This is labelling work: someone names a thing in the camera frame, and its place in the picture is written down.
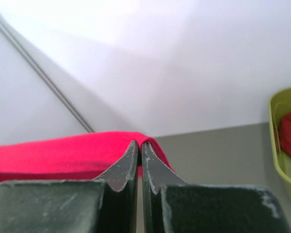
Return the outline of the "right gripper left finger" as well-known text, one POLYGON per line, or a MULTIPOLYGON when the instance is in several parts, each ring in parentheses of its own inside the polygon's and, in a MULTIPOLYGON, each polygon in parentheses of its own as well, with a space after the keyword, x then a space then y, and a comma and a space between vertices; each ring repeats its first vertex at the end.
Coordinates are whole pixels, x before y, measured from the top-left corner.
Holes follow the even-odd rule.
POLYGON ((0 233, 133 233, 138 143, 91 180, 0 183, 0 233))

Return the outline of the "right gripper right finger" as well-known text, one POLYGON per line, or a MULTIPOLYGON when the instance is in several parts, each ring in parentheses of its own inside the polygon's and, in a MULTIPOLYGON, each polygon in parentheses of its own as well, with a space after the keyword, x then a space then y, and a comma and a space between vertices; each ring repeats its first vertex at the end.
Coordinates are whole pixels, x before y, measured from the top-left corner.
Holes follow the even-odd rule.
POLYGON ((289 233, 276 197, 255 185, 193 185, 142 145, 147 233, 289 233))

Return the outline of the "bright pink t shirt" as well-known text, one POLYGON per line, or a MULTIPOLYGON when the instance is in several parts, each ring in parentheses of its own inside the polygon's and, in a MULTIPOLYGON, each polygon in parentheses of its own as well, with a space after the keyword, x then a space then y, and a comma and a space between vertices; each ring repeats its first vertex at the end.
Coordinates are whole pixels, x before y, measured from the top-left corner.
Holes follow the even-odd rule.
POLYGON ((100 132, 0 146, 0 183, 10 180, 86 180, 108 169, 132 141, 149 142, 170 166, 155 138, 138 132, 100 132))

